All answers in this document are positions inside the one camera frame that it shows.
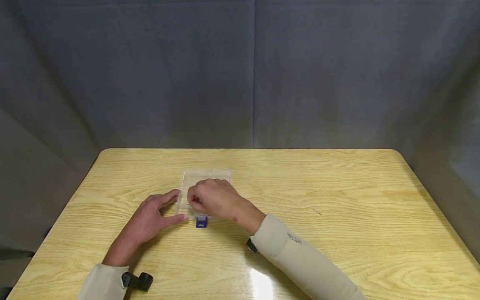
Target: blue latch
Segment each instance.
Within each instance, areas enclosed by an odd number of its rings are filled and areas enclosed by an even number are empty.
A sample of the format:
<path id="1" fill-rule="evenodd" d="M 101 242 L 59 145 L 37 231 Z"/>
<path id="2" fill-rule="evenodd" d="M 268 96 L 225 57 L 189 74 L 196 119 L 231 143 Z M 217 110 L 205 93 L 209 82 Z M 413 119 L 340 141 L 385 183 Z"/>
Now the blue latch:
<path id="1" fill-rule="evenodd" d="M 197 228 L 206 228 L 207 227 L 207 216 L 197 216 Z"/>

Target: black device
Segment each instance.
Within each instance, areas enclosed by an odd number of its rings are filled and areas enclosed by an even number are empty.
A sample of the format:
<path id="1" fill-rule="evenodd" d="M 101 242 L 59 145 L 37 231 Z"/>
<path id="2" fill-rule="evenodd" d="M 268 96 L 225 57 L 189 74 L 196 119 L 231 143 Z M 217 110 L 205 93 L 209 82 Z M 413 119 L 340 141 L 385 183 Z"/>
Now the black device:
<path id="1" fill-rule="evenodd" d="M 153 276 L 147 273 L 140 273 L 140 276 L 135 276 L 130 272 L 125 272 L 121 276 L 121 281 L 125 288 L 135 288 L 144 292 L 148 292 L 148 289 L 152 285 Z"/>
<path id="2" fill-rule="evenodd" d="M 250 251 L 252 251 L 253 253 L 257 253 L 257 247 L 255 247 L 255 245 L 252 243 L 252 239 L 248 239 L 247 241 L 247 247 Z"/>

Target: wooden table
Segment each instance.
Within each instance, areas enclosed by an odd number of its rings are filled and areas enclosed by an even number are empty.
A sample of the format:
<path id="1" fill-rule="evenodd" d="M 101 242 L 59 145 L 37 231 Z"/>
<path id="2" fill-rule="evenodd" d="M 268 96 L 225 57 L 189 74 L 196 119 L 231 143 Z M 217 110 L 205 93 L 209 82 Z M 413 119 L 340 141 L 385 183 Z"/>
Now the wooden table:
<path id="1" fill-rule="evenodd" d="M 104 150 L 9 299 L 73 299 L 138 204 L 185 168 L 231 170 L 369 299 L 480 299 L 479 265 L 398 152 L 284 149 Z M 247 239 L 226 222 L 166 230 L 141 249 L 134 272 L 154 282 L 131 299 L 306 299 Z"/>

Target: beige sleeve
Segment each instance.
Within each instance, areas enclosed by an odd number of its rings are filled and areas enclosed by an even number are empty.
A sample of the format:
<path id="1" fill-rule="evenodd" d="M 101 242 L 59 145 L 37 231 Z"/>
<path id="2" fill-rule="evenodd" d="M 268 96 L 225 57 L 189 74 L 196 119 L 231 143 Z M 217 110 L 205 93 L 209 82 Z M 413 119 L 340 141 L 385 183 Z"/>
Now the beige sleeve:
<path id="1" fill-rule="evenodd" d="M 82 284 L 77 300 L 122 300 L 127 289 L 121 276 L 127 271 L 128 267 L 96 264 Z"/>
<path id="2" fill-rule="evenodd" d="M 274 216 L 266 216 L 251 240 L 258 252 L 285 272 L 310 298 L 365 299 L 360 289 L 333 262 Z"/>

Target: gray curtain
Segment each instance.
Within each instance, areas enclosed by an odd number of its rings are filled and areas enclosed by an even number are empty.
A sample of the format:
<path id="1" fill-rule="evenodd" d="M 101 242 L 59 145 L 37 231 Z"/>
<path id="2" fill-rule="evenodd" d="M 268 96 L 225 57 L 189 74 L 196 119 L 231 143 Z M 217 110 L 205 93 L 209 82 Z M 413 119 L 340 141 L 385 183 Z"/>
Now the gray curtain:
<path id="1" fill-rule="evenodd" d="M 480 260 L 476 0 L 0 1 L 5 249 L 104 148 L 393 148 Z"/>

